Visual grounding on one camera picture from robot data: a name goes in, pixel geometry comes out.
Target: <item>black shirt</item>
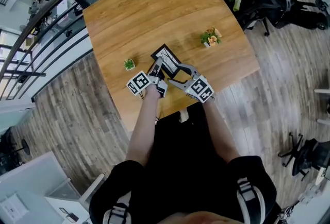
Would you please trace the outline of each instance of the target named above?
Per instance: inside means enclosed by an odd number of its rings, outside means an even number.
[[[237,201],[237,180],[248,177],[258,187],[266,215],[276,200],[276,189],[260,157],[247,156],[226,164],[215,152],[200,105],[188,108],[189,119],[179,113],[161,119],[144,168],[135,161],[115,166],[94,194],[91,220],[101,224],[104,213],[131,191],[132,223],[158,223],[177,213],[209,211],[243,222]]]

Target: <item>hand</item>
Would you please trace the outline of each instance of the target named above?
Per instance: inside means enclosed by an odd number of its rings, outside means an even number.
[[[150,84],[145,89],[145,98],[159,99],[160,93],[157,91],[157,87],[154,84]]]

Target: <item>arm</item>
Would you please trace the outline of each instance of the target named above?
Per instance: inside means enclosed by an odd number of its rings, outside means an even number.
[[[146,166],[154,143],[155,117],[160,97],[155,85],[146,88],[145,97],[129,141],[126,160],[133,160]]]
[[[212,98],[209,98],[203,104],[203,108],[206,114],[207,125],[213,146],[217,154],[225,160],[226,163],[229,163],[232,159],[240,156],[235,147],[233,137]]]

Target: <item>person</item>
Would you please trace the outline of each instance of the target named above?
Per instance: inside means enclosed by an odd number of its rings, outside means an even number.
[[[146,88],[126,160],[116,165],[90,202],[94,224],[221,224],[243,222],[237,181],[248,177],[265,200],[265,215],[276,189],[258,156],[240,156],[212,98],[160,119],[160,94]],[[117,214],[124,208],[126,219]]]

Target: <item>orange flower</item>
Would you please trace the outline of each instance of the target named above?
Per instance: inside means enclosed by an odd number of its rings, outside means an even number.
[[[217,38],[215,36],[211,36],[211,38],[208,37],[207,40],[210,46],[214,46],[216,44]]]
[[[222,37],[222,35],[220,34],[220,32],[215,28],[214,29],[214,33],[220,38]]]

